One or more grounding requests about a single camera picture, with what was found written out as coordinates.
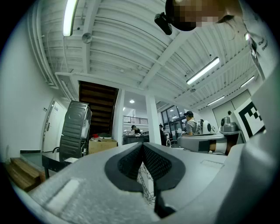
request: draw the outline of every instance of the person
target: person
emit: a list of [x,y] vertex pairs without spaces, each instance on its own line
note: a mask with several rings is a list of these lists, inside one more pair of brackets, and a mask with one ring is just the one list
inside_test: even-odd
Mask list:
[[137,128],[135,125],[131,126],[131,130],[134,131],[134,134],[140,134],[140,135],[142,134],[140,129]]
[[167,0],[165,11],[171,24],[182,31],[213,23],[227,23],[233,28],[235,17],[242,18],[248,32],[250,55],[264,80],[279,64],[280,51],[270,28],[257,14],[263,12],[263,7],[265,3],[253,0]]
[[163,132],[163,126],[162,124],[159,125],[159,130],[160,130],[160,134],[161,134],[161,145],[164,145],[166,146],[166,135],[165,133]]
[[186,123],[186,132],[187,135],[195,135],[196,133],[196,120],[193,117],[193,112],[188,111],[184,113],[185,118],[187,119]]

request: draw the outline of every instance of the man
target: man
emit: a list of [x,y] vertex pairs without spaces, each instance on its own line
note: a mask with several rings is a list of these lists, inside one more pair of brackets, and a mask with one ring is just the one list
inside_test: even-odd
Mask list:
[[162,124],[160,124],[159,131],[161,133],[161,145],[166,146],[166,136],[165,136],[165,133],[163,132],[162,128],[163,128],[163,126],[162,126]]
[[193,112],[188,111],[187,113],[184,113],[185,118],[187,119],[186,123],[186,132],[187,135],[195,135],[196,133],[196,121],[193,118]]
[[134,134],[142,134],[141,132],[140,132],[140,129],[139,128],[137,128],[135,125],[132,125],[131,126],[131,130],[132,131],[134,131]]

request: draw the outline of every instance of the camera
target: camera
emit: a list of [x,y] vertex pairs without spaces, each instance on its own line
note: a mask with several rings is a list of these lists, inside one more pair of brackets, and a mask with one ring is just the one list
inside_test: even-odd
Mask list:
[[156,14],[154,22],[163,30],[166,35],[172,34],[172,26],[164,12]]

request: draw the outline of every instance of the black cap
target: black cap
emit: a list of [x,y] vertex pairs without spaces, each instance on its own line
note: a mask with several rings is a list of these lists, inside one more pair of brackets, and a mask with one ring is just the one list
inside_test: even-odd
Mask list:
[[187,113],[184,113],[185,116],[193,117],[193,112],[188,111]]
[[196,27],[196,22],[182,22],[180,21],[180,17],[174,17],[173,0],[166,0],[165,13],[169,18],[168,22],[170,22],[178,30],[191,31]]

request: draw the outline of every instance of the wooden stair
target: wooden stair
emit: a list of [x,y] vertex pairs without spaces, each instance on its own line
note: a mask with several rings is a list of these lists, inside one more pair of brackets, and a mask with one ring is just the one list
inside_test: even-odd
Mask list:
[[40,171],[20,158],[11,158],[10,161],[5,167],[9,177],[19,188],[28,192],[41,184]]
[[112,134],[118,91],[116,88],[104,85],[80,82],[79,100],[88,103],[92,111],[90,136],[97,133]]

